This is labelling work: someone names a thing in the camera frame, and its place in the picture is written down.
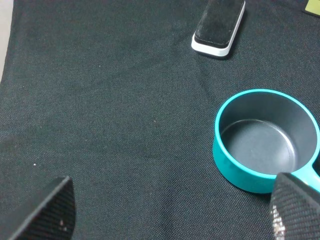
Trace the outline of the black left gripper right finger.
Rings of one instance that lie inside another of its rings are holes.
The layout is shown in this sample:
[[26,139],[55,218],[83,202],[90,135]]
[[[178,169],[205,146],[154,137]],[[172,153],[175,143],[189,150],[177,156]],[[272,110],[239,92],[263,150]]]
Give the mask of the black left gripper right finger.
[[290,173],[279,173],[270,197],[275,240],[320,238],[320,193]]

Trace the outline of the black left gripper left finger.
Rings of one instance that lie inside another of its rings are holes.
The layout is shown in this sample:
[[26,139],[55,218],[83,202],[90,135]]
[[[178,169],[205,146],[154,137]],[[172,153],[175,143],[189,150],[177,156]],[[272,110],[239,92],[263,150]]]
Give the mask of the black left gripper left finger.
[[57,177],[8,216],[10,240],[70,240],[76,225],[73,180]]

